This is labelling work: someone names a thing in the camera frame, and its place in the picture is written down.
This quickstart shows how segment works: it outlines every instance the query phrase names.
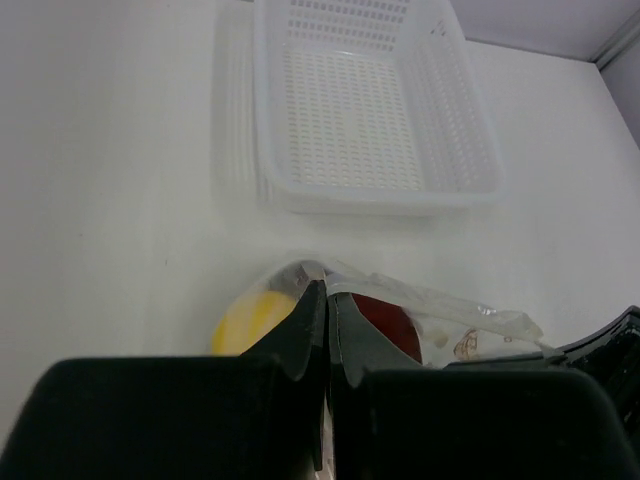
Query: black plastic part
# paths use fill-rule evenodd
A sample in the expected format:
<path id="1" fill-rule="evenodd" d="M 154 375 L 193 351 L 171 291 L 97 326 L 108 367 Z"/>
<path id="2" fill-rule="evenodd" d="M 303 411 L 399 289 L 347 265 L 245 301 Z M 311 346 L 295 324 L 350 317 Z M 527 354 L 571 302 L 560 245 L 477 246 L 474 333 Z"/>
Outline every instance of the black plastic part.
<path id="1" fill-rule="evenodd" d="M 0 478 L 300 478 L 320 448 L 324 284 L 240 357 L 70 360 L 38 382 Z"/>
<path id="2" fill-rule="evenodd" d="M 430 371 L 353 305 L 349 295 L 329 299 L 338 478 L 640 478 L 611 400 L 566 365 L 572 353 L 608 345 L 604 332 L 567 357 Z"/>
<path id="3" fill-rule="evenodd" d="M 581 370 L 609 394 L 640 457 L 640 308 L 630 307 L 609 325 L 558 350 L 564 356 L 541 354 L 457 363 L 450 370 L 540 370 L 552 366 Z"/>

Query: red item in bag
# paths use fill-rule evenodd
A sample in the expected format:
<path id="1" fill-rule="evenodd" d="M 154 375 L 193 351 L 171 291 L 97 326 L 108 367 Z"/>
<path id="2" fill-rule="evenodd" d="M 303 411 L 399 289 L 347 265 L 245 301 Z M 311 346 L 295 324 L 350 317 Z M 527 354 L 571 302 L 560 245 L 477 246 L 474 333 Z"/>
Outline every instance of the red item in bag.
<path id="1" fill-rule="evenodd" d="M 422 363 L 418 332 L 405 311 L 375 298 L 353 294 L 360 313 L 396 347 L 416 362 Z"/>

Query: yellow object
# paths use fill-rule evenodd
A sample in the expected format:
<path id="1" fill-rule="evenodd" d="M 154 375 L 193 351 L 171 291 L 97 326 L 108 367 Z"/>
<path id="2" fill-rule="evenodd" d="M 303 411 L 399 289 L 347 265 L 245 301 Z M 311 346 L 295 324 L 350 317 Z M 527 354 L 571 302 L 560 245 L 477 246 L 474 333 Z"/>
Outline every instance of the yellow object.
<path id="1" fill-rule="evenodd" d="M 227 310 L 211 339 L 214 355 L 240 355 L 287 318 L 296 301 L 280 292 L 243 295 Z"/>

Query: perforated basket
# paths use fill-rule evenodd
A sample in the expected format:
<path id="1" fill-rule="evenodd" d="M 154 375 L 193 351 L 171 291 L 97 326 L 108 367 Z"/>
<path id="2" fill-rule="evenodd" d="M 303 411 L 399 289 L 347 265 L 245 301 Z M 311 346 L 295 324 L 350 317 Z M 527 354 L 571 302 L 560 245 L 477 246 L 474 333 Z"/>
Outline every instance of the perforated basket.
<path id="1" fill-rule="evenodd" d="M 504 170 L 447 0 L 257 0 L 258 158 L 285 208 L 428 215 Z"/>

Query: clear plastic bag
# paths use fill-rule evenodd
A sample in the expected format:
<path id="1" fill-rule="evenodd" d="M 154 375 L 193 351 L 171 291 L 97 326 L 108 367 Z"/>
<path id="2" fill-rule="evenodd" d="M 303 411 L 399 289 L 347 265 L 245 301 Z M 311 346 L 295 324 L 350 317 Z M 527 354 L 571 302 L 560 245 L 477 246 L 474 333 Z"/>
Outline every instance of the clear plastic bag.
<path id="1" fill-rule="evenodd" d="M 229 306 L 211 338 L 211 353 L 247 351 L 289 316 L 312 280 L 323 278 L 323 269 L 313 262 L 279 263 Z"/>
<path id="2" fill-rule="evenodd" d="M 533 352 L 558 354 L 540 341 L 542 330 L 524 312 L 499 311 L 380 273 L 365 274 L 334 258 L 308 252 L 287 256 L 236 299 L 216 329 L 212 352 L 246 351 L 293 311 L 312 280 L 324 280 L 328 296 L 352 293 L 402 309 L 417 334 L 422 363 L 428 367 Z"/>

